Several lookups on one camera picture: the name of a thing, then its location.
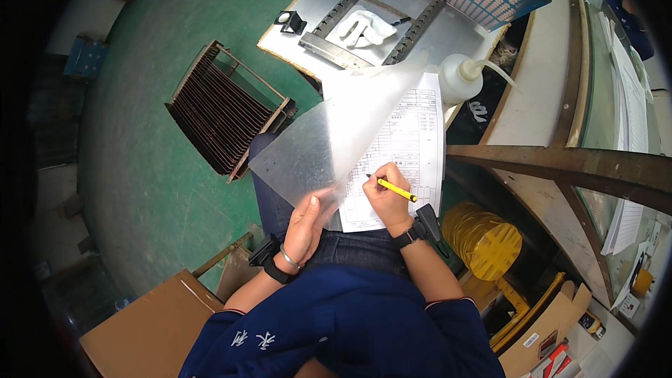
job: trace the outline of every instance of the silver bracelet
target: silver bracelet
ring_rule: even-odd
[[[298,264],[296,264],[296,263],[290,258],[290,256],[287,255],[287,253],[285,252],[285,243],[284,243],[284,242],[281,242],[281,243],[280,243],[280,252],[282,253],[282,256],[285,258],[285,260],[287,260],[287,263],[289,263],[290,265],[292,265],[292,267],[296,267],[296,268],[299,269],[299,270],[301,270],[301,269],[303,268],[303,266],[299,266]]]

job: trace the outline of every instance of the black wrist strap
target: black wrist strap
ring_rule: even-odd
[[[416,242],[418,239],[425,239],[425,234],[426,231],[424,226],[417,218],[415,218],[413,226],[398,237],[392,239],[392,243],[398,250],[401,250],[407,245]]]
[[[281,285],[287,285],[298,277],[298,274],[292,275],[281,271],[278,267],[275,266],[273,257],[269,257],[264,261],[264,271],[266,274],[278,281]]]

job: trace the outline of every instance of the barcode label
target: barcode label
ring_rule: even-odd
[[[539,338],[539,334],[537,334],[537,333],[532,333],[532,335],[530,336],[530,338],[529,338],[525,343],[523,343],[523,346],[525,346],[525,347],[530,347],[530,346],[532,346],[532,343],[534,343],[535,341],[537,341],[538,338]]]

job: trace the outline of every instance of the white glove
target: white glove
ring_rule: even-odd
[[[338,26],[336,33],[347,47],[380,46],[383,40],[397,32],[389,23],[368,10],[356,10]]]

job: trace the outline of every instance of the wrist-mounted device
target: wrist-mounted device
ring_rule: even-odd
[[[436,219],[432,205],[428,203],[422,206],[416,210],[415,214],[413,226],[392,240],[398,250],[416,242],[418,239],[431,239],[437,245],[441,242],[439,221]]]
[[[287,274],[275,266],[273,257],[280,252],[280,240],[272,233],[266,235],[262,243],[250,254],[247,263],[250,266],[263,266],[266,274],[271,276],[281,285],[291,283],[298,277],[298,274]]]

